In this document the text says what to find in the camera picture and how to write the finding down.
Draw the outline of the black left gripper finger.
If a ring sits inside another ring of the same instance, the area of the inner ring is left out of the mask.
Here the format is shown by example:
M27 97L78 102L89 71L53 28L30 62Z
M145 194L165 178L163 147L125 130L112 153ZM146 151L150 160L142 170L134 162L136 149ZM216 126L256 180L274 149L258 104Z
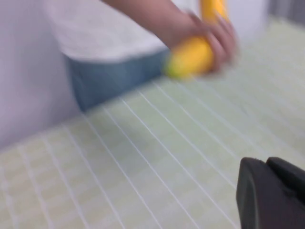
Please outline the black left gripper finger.
M236 202L243 229L303 229L305 172L278 157L244 157Z

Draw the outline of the person's right hand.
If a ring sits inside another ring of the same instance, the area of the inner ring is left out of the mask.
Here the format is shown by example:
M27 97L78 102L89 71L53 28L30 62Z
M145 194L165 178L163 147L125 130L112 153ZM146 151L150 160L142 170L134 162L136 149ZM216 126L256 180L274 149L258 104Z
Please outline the person's right hand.
M215 14L215 22L203 21L194 13L189 12L187 15L194 23L191 35L205 39L213 51L210 71L217 72L223 65L231 63L238 49L236 33L231 22L218 13Z

